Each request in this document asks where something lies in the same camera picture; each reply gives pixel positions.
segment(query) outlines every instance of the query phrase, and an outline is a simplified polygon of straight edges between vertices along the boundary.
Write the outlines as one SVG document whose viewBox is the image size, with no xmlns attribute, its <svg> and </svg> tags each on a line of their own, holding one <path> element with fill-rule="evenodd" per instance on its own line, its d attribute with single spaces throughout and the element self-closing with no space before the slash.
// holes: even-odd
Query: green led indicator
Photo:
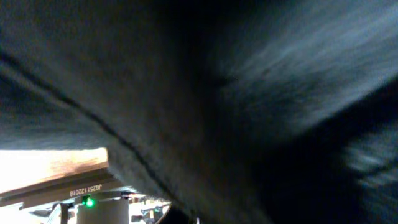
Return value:
<svg viewBox="0 0 398 224">
<path fill-rule="evenodd" d="M 91 198 L 88 198 L 87 202 L 85 204 L 87 207 L 92 207 L 92 206 L 94 206 L 94 200 Z"/>
</svg>

